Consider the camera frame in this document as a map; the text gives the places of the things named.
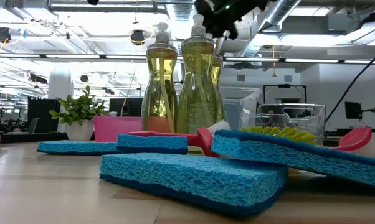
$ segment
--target pink box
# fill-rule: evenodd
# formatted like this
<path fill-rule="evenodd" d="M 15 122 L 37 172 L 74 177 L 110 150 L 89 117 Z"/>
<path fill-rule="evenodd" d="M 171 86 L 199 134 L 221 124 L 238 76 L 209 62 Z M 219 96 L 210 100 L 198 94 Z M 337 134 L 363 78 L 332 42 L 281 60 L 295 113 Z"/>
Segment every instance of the pink box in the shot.
<path fill-rule="evenodd" d="M 93 124 L 96 142 L 117 142 L 119 134 L 141 131 L 142 117 L 95 116 Z"/>

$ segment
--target yellow dish soap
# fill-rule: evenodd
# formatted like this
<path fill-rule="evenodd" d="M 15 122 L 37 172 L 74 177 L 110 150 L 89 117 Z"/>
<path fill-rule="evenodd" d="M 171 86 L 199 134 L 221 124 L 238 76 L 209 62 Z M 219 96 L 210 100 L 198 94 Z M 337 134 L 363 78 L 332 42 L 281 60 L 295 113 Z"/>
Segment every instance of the yellow dish soap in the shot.
<path fill-rule="evenodd" d="M 217 102 L 210 69 L 214 42 L 206 37 L 203 16 L 195 15 L 191 37 L 182 41 L 186 76 L 179 96 L 178 133 L 197 133 L 216 122 Z"/>
<path fill-rule="evenodd" d="M 158 24 L 155 44 L 148 46 L 146 58 L 150 80 L 142 105 L 142 130 L 175 133 L 178 114 L 173 71 L 178 56 L 169 44 L 166 23 Z"/>
<path fill-rule="evenodd" d="M 224 105 L 222 103 L 221 94 L 219 93 L 219 80 L 221 79 L 222 67 L 222 57 L 220 55 L 215 55 L 212 60 L 211 78 L 217 100 L 217 122 L 224 119 Z"/>

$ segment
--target white flower pot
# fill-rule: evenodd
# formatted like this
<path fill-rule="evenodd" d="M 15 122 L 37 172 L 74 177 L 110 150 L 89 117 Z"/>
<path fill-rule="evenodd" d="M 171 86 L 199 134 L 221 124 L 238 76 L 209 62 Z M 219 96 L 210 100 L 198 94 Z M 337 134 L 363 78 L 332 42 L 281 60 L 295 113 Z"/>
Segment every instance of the white flower pot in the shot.
<path fill-rule="evenodd" d="M 82 125 L 73 122 L 71 126 L 66 124 L 65 132 L 69 140 L 73 141 L 89 141 L 93 133 L 93 120 L 83 120 Z"/>

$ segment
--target white column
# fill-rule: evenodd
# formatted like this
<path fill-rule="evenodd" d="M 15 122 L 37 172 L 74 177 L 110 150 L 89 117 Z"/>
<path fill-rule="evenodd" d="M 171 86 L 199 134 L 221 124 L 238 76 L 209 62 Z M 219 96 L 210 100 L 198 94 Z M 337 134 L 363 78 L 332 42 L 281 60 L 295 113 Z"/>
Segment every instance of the white column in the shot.
<path fill-rule="evenodd" d="M 50 73 L 48 99 L 66 99 L 68 95 L 73 95 L 73 80 L 71 71 L 65 65 L 56 65 Z M 65 131 L 65 124 L 57 127 L 58 132 Z"/>

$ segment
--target sponge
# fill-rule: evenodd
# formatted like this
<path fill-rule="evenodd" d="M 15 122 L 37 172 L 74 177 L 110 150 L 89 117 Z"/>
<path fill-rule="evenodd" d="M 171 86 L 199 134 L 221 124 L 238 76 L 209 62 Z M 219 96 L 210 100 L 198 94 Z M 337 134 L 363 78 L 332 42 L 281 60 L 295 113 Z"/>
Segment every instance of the sponge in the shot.
<path fill-rule="evenodd" d="M 176 154 L 102 156 L 100 178 L 238 217 L 260 213 L 280 195 L 285 166 Z"/>
<path fill-rule="evenodd" d="M 185 136 L 133 136 L 119 134 L 117 140 L 119 153 L 168 153 L 187 154 L 188 139 Z"/>
<path fill-rule="evenodd" d="M 375 186 L 375 158 L 242 131 L 217 131 L 211 150 L 238 159 L 285 164 Z"/>
<path fill-rule="evenodd" d="M 47 141 L 40 142 L 37 151 L 55 155 L 101 156 L 120 153 L 115 146 L 115 142 Z"/>

